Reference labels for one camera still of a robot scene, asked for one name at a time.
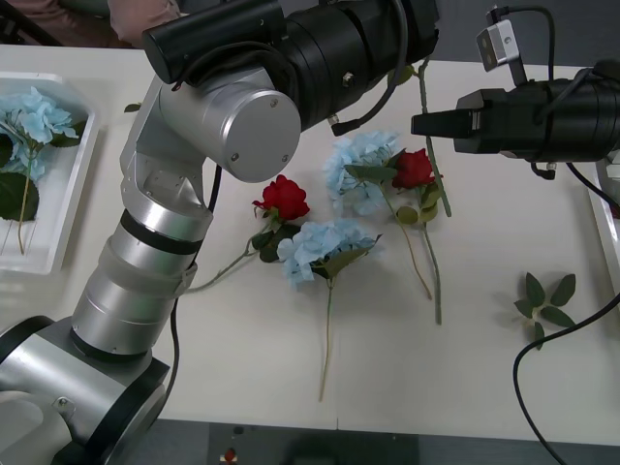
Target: rose stem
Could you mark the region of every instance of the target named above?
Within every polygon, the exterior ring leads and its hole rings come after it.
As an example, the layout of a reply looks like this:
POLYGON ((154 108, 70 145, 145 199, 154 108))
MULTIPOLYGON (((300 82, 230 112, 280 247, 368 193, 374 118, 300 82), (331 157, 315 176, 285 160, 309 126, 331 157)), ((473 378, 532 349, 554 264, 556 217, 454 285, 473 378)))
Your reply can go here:
MULTIPOLYGON (((427 56, 420 65, 419 69, 417 71, 414 70, 414 76, 419 80, 419 96, 422 102, 422 113, 428 113, 424 72, 426 71, 429 61, 430 56, 427 56)), ((444 209, 446 210, 446 216, 450 217, 452 216, 452 210, 450 208, 450 202, 448 201, 448 194, 446 194, 446 189, 444 189, 444 181, 442 181, 442 176, 439 173, 439 167, 437 166, 437 159, 435 158, 435 151, 433 150, 433 139, 429 136, 426 136, 426 151, 428 152, 430 164, 433 167, 433 173, 435 174, 435 181, 439 186, 439 192, 442 194, 442 203, 444 204, 444 209)))
POLYGON ((409 247, 409 255, 411 255, 411 260, 414 263, 414 268, 416 269, 416 273, 418 274, 418 278, 421 281, 421 283, 424 286, 424 288, 426 289, 426 295, 428 296, 429 300, 432 300, 433 299, 433 294, 430 292, 430 289, 428 288, 428 285, 426 284, 426 281, 424 281, 424 278, 422 278, 422 275, 419 272, 418 263, 416 262, 416 256, 414 255, 414 249, 411 246, 411 241, 409 240, 409 235, 407 234, 407 230, 405 230, 405 225, 403 225, 401 223, 400 219, 398 219, 398 215, 396 214, 396 210, 394 210, 394 207, 389 202, 388 195, 386 194, 386 189, 384 188, 383 184, 380 184, 379 187, 381 188, 381 193, 384 195, 384 199, 386 200, 387 206, 389 207, 389 210, 391 211, 391 214, 393 215, 394 219, 396 220, 396 223, 398 223, 398 226, 400 227, 400 230, 403 232, 403 234, 405 234, 405 239, 407 239, 407 246, 409 247))
MULTIPOLYGON (((264 228, 262 228, 261 231, 258 232, 258 234, 264 233, 267 230, 267 228, 269 228, 269 226, 271 226, 271 223, 267 224, 264 228)), ((256 234, 254 234, 252 237, 250 237, 248 239, 247 243, 245 244, 245 250, 243 251, 243 253, 240 256, 238 256, 236 259, 234 259, 231 264, 229 264, 226 268, 220 269, 217 272, 217 274, 213 277, 213 279, 211 279, 207 283, 201 284, 200 286, 197 286, 195 288, 190 288, 190 289, 188 289, 185 292, 185 294, 198 293, 198 292, 202 291, 203 289, 206 289, 206 288, 212 286, 213 284, 215 284, 215 282, 218 279, 220 279, 222 276, 224 276, 226 273, 228 273, 236 264, 241 262, 243 259, 245 259, 246 257, 252 257, 253 255, 256 255, 257 251, 250 252, 250 244, 252 243, 252 238, 255 235, 256 234)))
POLYGON ((327 369, 329 367, 329 360, 331 359, 331 334, 329 331, 329 323, 331 322, 331 294, 333 288, 336 286, 336 278, 327 280, 327 287, 329 288, 329 297, 327 298, 327 325, 325 332, 325 365, 323 366, 323 375, 321 376, 321 392, 319 393, 319 402, 323 402, 323 395, 326 391, 327 381, 327 369))
POLYGON ((422 230, 424 232, 424 238, 426 239, 426 245, 428 245, 430 258, 433 261, 433 266, 435 267, 435 323, 440 325, 442 323, 442 279, 439 275, 439 265, 437 264, 437 257, 435 257, 433 246, 430 243, 426 223, 422 225, 422 230))

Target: person's arm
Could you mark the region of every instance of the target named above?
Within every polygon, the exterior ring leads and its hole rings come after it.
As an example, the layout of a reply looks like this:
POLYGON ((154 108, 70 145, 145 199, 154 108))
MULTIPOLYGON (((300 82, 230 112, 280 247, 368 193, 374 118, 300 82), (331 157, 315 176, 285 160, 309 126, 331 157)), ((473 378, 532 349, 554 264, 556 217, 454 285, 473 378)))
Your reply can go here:
POLYGON ((9 0, 9 3, 64 46, 123 47, 106 21, 67 10, 58 0, 9 0))
POLYGON ((181 16, 175 0, 108 0, 110 24, 121 41, 142 47, 142 31, 181 16))

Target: silver robot arm segment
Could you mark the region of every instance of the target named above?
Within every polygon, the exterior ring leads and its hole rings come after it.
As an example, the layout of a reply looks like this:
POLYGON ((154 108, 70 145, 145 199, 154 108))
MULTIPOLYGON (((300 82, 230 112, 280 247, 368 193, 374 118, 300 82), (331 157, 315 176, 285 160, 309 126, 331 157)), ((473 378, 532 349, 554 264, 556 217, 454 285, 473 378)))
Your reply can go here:
MULTIPOLYGON (((212 221, 202 195, 206 158, 241 180, 264 181, 290 162, 300 133, 295 104, 262 68, 174 93, 154 79, 121 154, 125 211, 73 317, 37 317, 0 336, 0 392, 28 392, 65 414, 57 424, 72 442, 57 461, 122 463, 161 412, 168 367, 151 348, 192 283, 212 221)), ((0 398, 0 408, 8 405, 0 398)))

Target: artificial flower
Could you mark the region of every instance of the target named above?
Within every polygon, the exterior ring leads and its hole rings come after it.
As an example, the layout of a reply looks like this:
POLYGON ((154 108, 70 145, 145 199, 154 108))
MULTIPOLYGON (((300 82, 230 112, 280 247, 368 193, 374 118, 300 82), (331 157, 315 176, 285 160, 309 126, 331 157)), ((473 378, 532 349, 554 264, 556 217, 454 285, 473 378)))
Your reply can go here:
POLYGON ((71 127, 71 114, 34 87, 29 94, 0 96, 0 122, 0 134, 6 134, 13 143, 11 159, 2 171, 20 172, 34 180, 46 172, 47 157, 39 156, 43 145, 50 143, 56 134, 78 138, 71 127))
POLYGON ((278 244, 278 257, 284 262, 284 275, 292 287, 314 281, 313 267, 340 252, 369 248, 375 239, 364 232, 355 220, 339 219, 327 223, 304 223, 292 239, 278 244))
POLYGON ((426 149, 403 152, 396 161, 398 174, 391 181, 397 189, 414 189, 435 182, 433 167, 426 156, 426 149))
POLYGON ((279 174, 275 181, 264 188, 263 201, 254 201, 253 205, 274 211, 281 220, 292 221, 310 211, 305 200, 306 191, 299 188, 296 182, 279 174))
POLYGON ((0 96, 0 111, 7 123, 22 129, 23 134, 36 142, 50 143, 54 134, 78 138, 71 127, 71 114, 34 87, 30 88, 30 94, 0 96))
POLYGON ((371 182, 359 182, 345 169, 347 165, 382 167, 396 154, 398 135, 386 131, 358 134, 341 139, 325 164, 326 186, 338 215, 351 207, 359 215, 369 215, 386 205, 381 189, 371 182))

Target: red rose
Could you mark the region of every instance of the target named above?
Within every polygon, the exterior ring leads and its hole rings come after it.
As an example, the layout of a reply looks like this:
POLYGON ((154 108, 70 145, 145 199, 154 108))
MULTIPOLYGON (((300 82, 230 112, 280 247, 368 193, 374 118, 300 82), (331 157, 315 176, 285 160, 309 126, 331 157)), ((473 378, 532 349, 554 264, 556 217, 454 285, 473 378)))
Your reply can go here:
POLYGON ((310 211, 305 200, 306 191, 300 189, 296 182, 279 174, 275 182, 264 188, 263 201, 253 201, 252 204, 267 211, 277 208, 279 218, 291 221, 310 211))
POLYGON ((404 152, 396 162, 398 174, 391 181, 396 188, 413 189, 435 181, 433 167, 426 156, 426 149, 404 152))

